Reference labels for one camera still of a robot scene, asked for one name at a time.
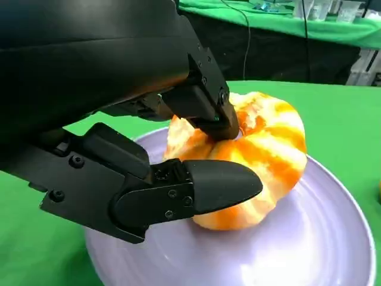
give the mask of orange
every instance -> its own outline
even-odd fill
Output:
[[[258,224],[300,180],[307,164],[303,122],[287,102],[260,92],[230,94],[242,136],[214,142],[185,119],[173,117],[164,159],[215,159],[252,169],[263,183],[256,197],[213,213],[195,216],[208,229],[243,229]]]

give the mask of screw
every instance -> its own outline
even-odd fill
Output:
[[[225,100],[226,100],[226,94],[224,92],[223,89],[220,90],[220,103],[221,105],[223,105],[225,103]]]
[[[191,206],[193,204],[193,199],[191,197],[185,197],[184,198],[184,206]]]
[[[65,194],[62,191],[53,190],[49,194],[49,198],[56,203],[60,203],[65,199]]]
[[[170,189],[169,192],[168,192],[168,196],[170,198],[176,198],[176,196],[177,196],[176,190],[175,189]]]
[[[85,164],[85,161],[81,157],[74,155],[69,159],[69,164],[73,168],[80,169]]]
[[[171,218],[173,218],[173,211],[171,211],[171,210],[167,210],[167,211],[165,212],[165,217],[166,217],[167,219],[171,219]]]

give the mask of plate rim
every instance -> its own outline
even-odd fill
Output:
[[[163,132],[165,130],[168,130],[168,127],[163,127],[159,128],[150,132],[147,132],[141,136],[138,136],[137,138],[134,139],[135,142],[141,141],[145,137],[148,137],[150,135],[155,135],[156,133]],[[319,161],[316,159],[312,158],[310,155],[307,154],[307,158],[311,160],[313,163],[318,165],[320,168],[323,169],[333,180],[336,184],[338,184],[343,191],[343,193],[349,198],[349,200],[352,202],[354,207],[356,208],[357,213],[360,215],[360,219],[365,227],[369,246],[370,246],[370,273],[369,273],[369,278],[368,278],[368,283],[366,286],[374,286],[376,282],[376,246],[374,243],[374,238],[373,234],[371,232],[370,226],[368,224],[368,220],[366,219],[362,209],[358,205],[357,201],[353,197],[353,195],[348,191],[348,189],[344,186],[344,184],[326,167],[324,167]]]

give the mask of plate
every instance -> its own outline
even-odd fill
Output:
[[[159,163],[167,129],[136,140]],[[308,158],[296,187],[257,226],[215,232],[191,220],[151,226],[142,244],[86,229],[106,286],[372,286],[368,223],[345,187]]]

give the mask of green tablecloth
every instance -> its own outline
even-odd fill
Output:
[[[240,1],[226,2],[243,11],[251,27],[305,36],[304,21],[292,17],[292,10],[280,9],[278,13],[254,10],[254,4]],[[180,0],[180,9],[246,26],[243,15],[230,9],[221,0]],[[358,18],[353,24],[338,23],[336,17],[326,21],[308,21],[308,37],[328,42],[343,43],[360,48],[381,49],[381,21]]]
[[[368,218],[380,258],[380,90],[282,82],[232,82],[230,86],[239,93],[269,93],[298,109],[305,124],[309,154],[328,167],[356,198]],[[129,137],[166,125],[97,114],[69,129],[83,134],[98,121]],[[0,186],[1,286],[101,285],[79,225],[40,211],[42,194],[28,189],[19,179],[1,173]],[[377,271],[381,273],[381,263]],[[381,276],[376,285],[381,286]]]

